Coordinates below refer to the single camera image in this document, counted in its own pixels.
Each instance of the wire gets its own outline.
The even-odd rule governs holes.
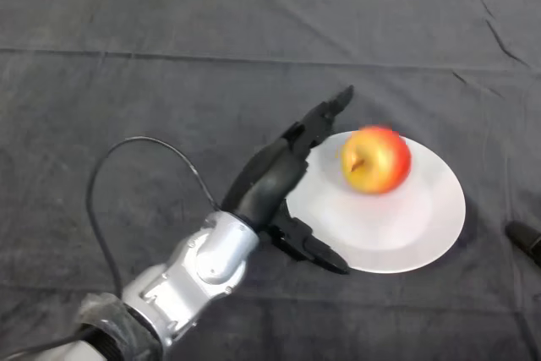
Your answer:
[[[174,146],[166,143],[165,141],[161,141],[160,139],[155,139],[152,137],[139,135],[139,136],[123,139],[122,141],[116,143],[111,148],[109,148],[109,150],[96,162],[96,164],[92,168],[92,171],[90,172],[90,177],[89,177],[88,183],[86,184],[85,204],[86,204],[86,213],[90,220],[90,226],[92,227],[92,232],[96,236],[96,240],[98,244],[100,245],[101,252],[103,253],[103,256],[105,257],[107,266],[109,267],[109,271],[111,272],[112,281],[114,284],[114,293],[118,298],[122,297],[122,290],[123,290],[122,278],[120,277],[120,271],[118,270],[117,262],[114,260],[112,256],[111,250],[109,249],[109,246],[107,245],[107,241],[105,240],[105,237],[103,236],[103,232],[101,231],[101,227],[96,219],[96,211],[94,210],[93,195],[94,195],[94,186],[96,184],[97,176],[101,168],[103,167],[103,164],[107,160],[107,158],[120,146],[125,145],[127,143],[132,143],[135,141],[146,141],[146,142],[160,145],[172,151],[177,156],[179,156],[184,161],[184,163],[188,165],[189,169],[195,175],[195,178],[197,179],[199,186],[203,190],[203,193],[205,194],[206,199],[209,200],[210,205],[212,206],[212,209],[215,211],[220,210],[220,206],[216,203],[215,199],[212,197],[212,194],[207,188],[205,181],[203,181],[203,178],[199,175],[199,171],[197,171],[194,164],[188,159],[187,156],[185,156],[179,149],[175,148]],[[12,359],[21,358],[21,357],[28,356],[31,354],[41,353],[43,351],[50,350],[55,347],[60,347],[60,346],[69,344],[70,342],[77,342],[80,340],[85,340],[92,333],[94,333],[95,330],[96,329],[93,327],[87,327],[81,331],[78,331],[72,334],[71,336],[67,336],[59,340],[36,345],[33,347],[21,348],[20,350],[12,352],[9,355],[3,356],[0,359],[2,361],[10,361]]]
[[[78,331],[77,333],[72,334],[71,336],[67,336],[67,337],[54,340],[51,342],[46,342],[43,344],[38,344],[33,347],[21,348],[20,350],[17,350],[7,355],[6,357],[2,358],[2,361],[10,361],[12,359],[21,358],[21,357],[29,356],[36,353],[41,353],[43,351],[51,350],[56,347],[65,346],[66,344],[69,344],[70,342],[82,341],[89,338],[94,333],[95,330],[96,328],[89,326],[81,331]]]

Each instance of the robotic arm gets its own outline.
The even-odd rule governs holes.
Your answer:
[[[144,271],[123,290],[122,299],[89,295],[81,325],[94,327],[84,341],[47,353],[41,360],[160,360],[197,324],[205,307],[231,294],[243,280],[246,260],[259,235],[296,260],[309,260],[339,274],[346,261],[312,235],[287,209],[286,197],[306,173],[310,149],[332,131],[335,117],[352,99],[350,86],[320,103],[284,135],[257,153],[222,202],[195,234],[184,239],[166,264]]]

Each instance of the dark gray tablecloth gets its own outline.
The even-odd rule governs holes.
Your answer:
[[[246,160],[344,85],[336,131],[384,123],[467,196],[423,269],[332,275],[272,247],[174,359],[539,359],[541,270],[502,225],[541,224],[541,0],[0,0],[0,349],[66,334],[110,290],[83,193],[134,134],[181,146],[221,199]],[[119,151],[97,206],[125,281],[209,207],[151,146]]]

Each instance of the red apple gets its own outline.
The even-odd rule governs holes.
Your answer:
[[[341,158],[347,182],[366,194],[393,190],[412,165],[412,154],[400,135],[375,126],[353,133],[342,147]]]

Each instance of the plate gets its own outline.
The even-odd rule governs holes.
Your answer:
[[[406,180],[387,194],[361,194],[348,185],[340,164],[351,133],[312,149],[306,175],[287,196],[292,216],[355,270],[404,272],[437,260],[458,239],[466,217],[453,171],[433,151],[402,137],[412,153]]]

